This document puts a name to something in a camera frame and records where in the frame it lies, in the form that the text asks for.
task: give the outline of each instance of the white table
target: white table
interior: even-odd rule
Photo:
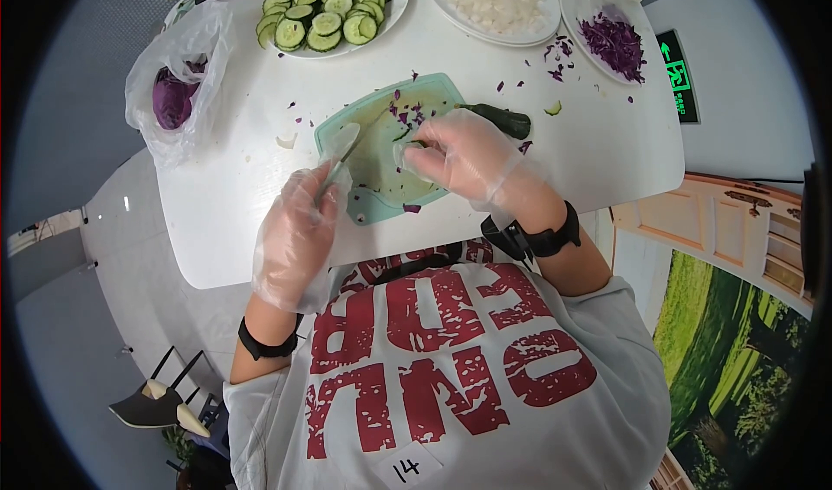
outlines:
[[[546,44],[505,48],[453,27],[431,0],[410,0],[398,23],[366,48],[322,60],[278,58],[260,49],[254,27],[263,0],[228,0],[239,40],[222,82],[213,137],[194,160],[159,172],[167,228],[183,277],[198,289],[250,281],[260,222],[294,170],[315,166],[316,124],[376,88],[444,72],[470,103],[508,107],[532,118],[529,155],[544,163],[553,186],[578,212],[677,188],[684,174],[681,131],[655,35],[640,6],[646,84],[611,80],[575,48],[564,83]],[[559,34],[567,34],[563,25]],[[528,59],[531,67],[523,60]],[[569,58],[561,60],[566,65]],[[519,81],[525,85],[517,88]],[[502,93],[497,84],[505,82]],[[632,96],[633,103],[627,101]],[[543,112],[556,100],[556,117]],[[290,102],[296,106],[287,109]],[[295,119],[303,122],[296,124]],[[276,136],[298,132],[293,150]],[[418,250],[481,235],[485,214],[456,195],[376,225],[338,223],[333,266]]]

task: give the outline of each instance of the exit sign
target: exit sign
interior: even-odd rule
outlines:
[[[699,123],[699,112],[696,110],[696,96],[693,94],[691,70],[687,67],[685,55],[681,51],[676,30],[659,33],[661,56],[665,59],[667,77],[673,87],[673,98],[676,100],[676,112],[680,123]]]

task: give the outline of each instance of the t-shirt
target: t-shirt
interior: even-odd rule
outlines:
[[[670,399],[627,282],[561,297],[472,240],[373,286],[433,253],[332,270],[291,366],[224,386],[238,488],[644,488]]]

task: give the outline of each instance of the white plate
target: white plate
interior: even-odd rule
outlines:
[[[578,48],[581,48],[581,51],[589,58],[589,60],[595,62],[595,65],[598,66],[598,69],[607,73],[609,78],[611,78],[612,80],[618,81],[622,84],[627,84],[628,86],[640,85],[637,81],[627,80],[618,71],[613,71],[613,69],[610,68],[610,65],[601,59],[600,55],[597,55],[596,53],[590,51],[589,47],[587,46],[587,39],[583,38],[583,35],[581,35],[579,22],[582,19],[579,20],[577,18],[577,14],[574,13],[577,11],[574,0],[561,0],[561,8],[563,10],[563,23],[567,25],[567,30],[569,30],[569,33],[572,35],[572,39],[573,41],[575,41],[575,45]],[[636,28],[636,33],[641,35],[638,26],[635,26],[635,24],[630,20],[627,14],[622,12],[622,10],[620,10],[620,8],[618,8],[617,6],[604,6],[601,10],[603,11],[605,16],[609,17],[613,21],[624,21],[625,23],[633,24],[633,26]]]
[[[367,42],[364,46],[369,46],[373,42],[375,42],[378,38],[384,36],[385,33],[396,24],[396,21],[402,17],[402,13],[404,13],[404,8],[408,6],[409,0],[389,0],[387,4],[384,5],[384,22],[381,23],[379,28],[379,32],[376,34],[375,38]],[[298,49],[294,52],[282,52],[279,50],[274,43],[272,44],[272,48],[275,49],[277,52],[285,53],[287,57],[296,57],[296,58],[330,58],[330,57],[338,57],[338,55],[344,55],[345,53],[354,52],[357,49],[363,48],[364,46],[355,46],[353,44],[348,43],[346,40],[341,40],[341,43],[331,52],[326,53],[319,53],[314,52],[308,48]]]
[[[487,32],[482,27],[464,20],[459,17],[456,10],[448,4],[446,0],[433,0],[439,6],[442,14],[449,19],[449,21],[465,33],[469,33],[476,38],[484,41],[502,44],[504,46],[525,47],[535,46],[540,42],[551,38],[557,31],[557,27],[561,24],[561,5],[558,0],[545,0],[541,8],[545,10],[548,15],[545,17],[545,24],[540,31],[535,33],[519,33],[515,35],[498,35],[496,33]]]

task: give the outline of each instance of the shredded purple cabbage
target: shredded purple cabbage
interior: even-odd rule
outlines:
[[[202,72],[204,64],[187,62],[193,72]],[[199,88],[200,82],[189,84],[182,82],[168,68],[162,68],[156,74],[153,84],[153,114],[162,129],[177,129],[191,116],[193,105],[191,97]]]
[[[592,17],[592,23],[581,21],[581,32],[590,51],[601,57],[613,71],[629,81],[644,82],[641,76],[641,36],[631,24],[613,22],[603,13]]]

